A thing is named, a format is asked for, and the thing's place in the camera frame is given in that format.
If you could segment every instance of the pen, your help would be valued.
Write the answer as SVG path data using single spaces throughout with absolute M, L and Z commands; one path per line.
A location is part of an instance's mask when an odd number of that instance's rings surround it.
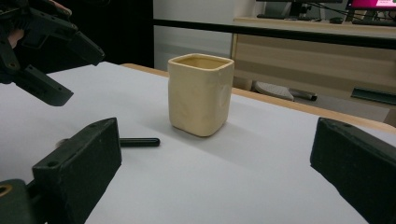
M 159 138 L 120 138 L 121 147 L 158 147 Z

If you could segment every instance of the white tabletop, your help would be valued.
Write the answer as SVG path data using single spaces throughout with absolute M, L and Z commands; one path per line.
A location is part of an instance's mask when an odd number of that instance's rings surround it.
M 233 95 L 225 125 L 201 138 L 171 126 L 166 77 L 111 63 L 50 76 L 75 93 L 65 106 L 0 86 L 0 180 L 31 181 L 57 141 L 100 119 L 116 117 L 120 137 L 162 141 L 122 150 L 87 223 L 366 222 L 310 167 L 317 116 Z

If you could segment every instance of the cream ceramic cup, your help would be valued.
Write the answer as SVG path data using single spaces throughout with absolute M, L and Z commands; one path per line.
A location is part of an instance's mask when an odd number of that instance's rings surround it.
M 188 54 L 168 62 L 169 119 L 188 133 L 209 136 L 228 118 L 233 60 Z

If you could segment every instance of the background wall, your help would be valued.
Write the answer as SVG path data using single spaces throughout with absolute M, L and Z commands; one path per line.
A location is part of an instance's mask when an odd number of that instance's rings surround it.
M 344 10 L 343 4 L 326 4 Z M 153 0 L 154 19 L 231 23 L 234 17 L 256 17 L 259 13 L 281 14 L 286 3 L 256 3 L 255 0 Z M 326 10 L 326 18 L 341 16 Z M 313 7 L 307 16 L 319 17 Z M 167 61 L 188 53 L 231 57 L 232 35 L 216 32 L 154 27 L 154 67 L 167 70 Z

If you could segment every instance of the computer monitor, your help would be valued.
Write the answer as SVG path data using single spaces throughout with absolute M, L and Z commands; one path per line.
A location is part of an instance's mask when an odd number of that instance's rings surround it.
M 396 11 L 396 0 L 348 0 L 347 10 Z
M 304 13 L 303 4 L 306 3 L 342 3 L 343 0 L 256 0 L 256 2 L 288 2 L 291 3 L 289 17 L 299 17 Z

